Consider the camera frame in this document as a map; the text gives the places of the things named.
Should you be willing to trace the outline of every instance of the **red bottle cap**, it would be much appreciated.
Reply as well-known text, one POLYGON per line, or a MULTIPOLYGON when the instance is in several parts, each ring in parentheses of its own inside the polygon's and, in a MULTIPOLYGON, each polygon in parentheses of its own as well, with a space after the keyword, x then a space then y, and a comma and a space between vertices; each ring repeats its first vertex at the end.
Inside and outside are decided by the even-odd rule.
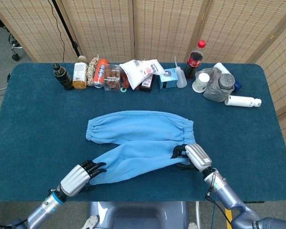
POLYGON ((206 45, 206 42, 205 42, 204 40, 200 40, 200 41, 198 42, 198 48, 203 49, 203 48, 205 47, 205 45, 206 45))

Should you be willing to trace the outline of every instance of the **robotic arm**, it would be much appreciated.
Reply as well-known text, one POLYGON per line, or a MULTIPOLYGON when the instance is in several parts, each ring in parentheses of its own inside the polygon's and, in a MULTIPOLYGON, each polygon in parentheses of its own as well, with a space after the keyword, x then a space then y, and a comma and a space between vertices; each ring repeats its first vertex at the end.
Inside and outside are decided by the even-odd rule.
POLYGON ((206 152, 198 145, 181 145, 176 146, 173 152, 173 158, 181 156, 185 151, 192 165, 188 168, 196 168, 203 174, 204 181, 210 185, 210 189, 206 198, 213 191, 226 209, 236 209, 240 214, 235 217, 231 226, 233 229, 286 229, 286 221, 275 218, 261 219, 251 208, 247 207, 244 202, 231 189, 226 178, 215 169, 212 168, 212 161, 206 152))
POLYGON ((83 189, 89 180, 102 172, 106 172, 106 169, 99 168, 104 165, 106 165, 106 163, 101 162, 96 164, 89 160, 75 166, 60 182, 58 187, 29 215, 28 228, 39 228, 41 224, 64 204, 67 197, 75 196, 83 189))

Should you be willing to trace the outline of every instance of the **blue box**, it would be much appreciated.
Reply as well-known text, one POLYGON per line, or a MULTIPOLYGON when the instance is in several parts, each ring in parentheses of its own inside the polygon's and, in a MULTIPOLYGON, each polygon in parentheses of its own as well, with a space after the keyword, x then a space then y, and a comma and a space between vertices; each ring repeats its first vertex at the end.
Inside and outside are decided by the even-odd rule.
POLYGON ((175 68, 164 69, 165 74, 159 75, 159 86, 160 89, 176 87, 178 77, 175 68))

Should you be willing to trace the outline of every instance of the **coca-cola bottle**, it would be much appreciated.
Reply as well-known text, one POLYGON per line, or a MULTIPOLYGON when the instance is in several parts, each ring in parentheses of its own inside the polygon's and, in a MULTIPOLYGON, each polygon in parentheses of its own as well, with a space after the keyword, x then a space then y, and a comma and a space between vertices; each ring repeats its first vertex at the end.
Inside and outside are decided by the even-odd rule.
POLYGON ((200 40, 197 47, 192 50, 187 66, 184 70, 184 74, 187 79, 195 77, 196 69, 199 67, 204 56, 203 49, 205 45, 206 42, 204 40, 200 40))

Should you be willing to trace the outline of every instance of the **dark teal tablecloth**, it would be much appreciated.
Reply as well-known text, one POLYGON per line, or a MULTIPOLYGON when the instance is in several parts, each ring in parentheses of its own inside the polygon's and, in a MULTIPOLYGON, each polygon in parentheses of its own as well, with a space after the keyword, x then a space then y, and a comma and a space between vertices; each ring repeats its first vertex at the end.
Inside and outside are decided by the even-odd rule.
MULTIPOLYGON (((63 66, 73 74, 73 63, 63 66)), ((200 69, 212 66, 204 63, 200 69)), ((87 141, 87 123, 123 110, 164 111, 193 120, 197 143, 242 200, 286 199, 286 147, 264 72, 255 64, 225 66, 243 85, 235 95, 260 98, 261 107, 209 101, 192 90, 193 80, 184 89, 161 90, 155 80, 151 93, 66 91, 52 75, 50 63, 18 65, 0 111, 0 201, 43 200, 76 164, 114 148, 87 141)), ((204 199, 207 190, 198 172, 170 166, 99 185, 70 200, 193 201, 204 199)))

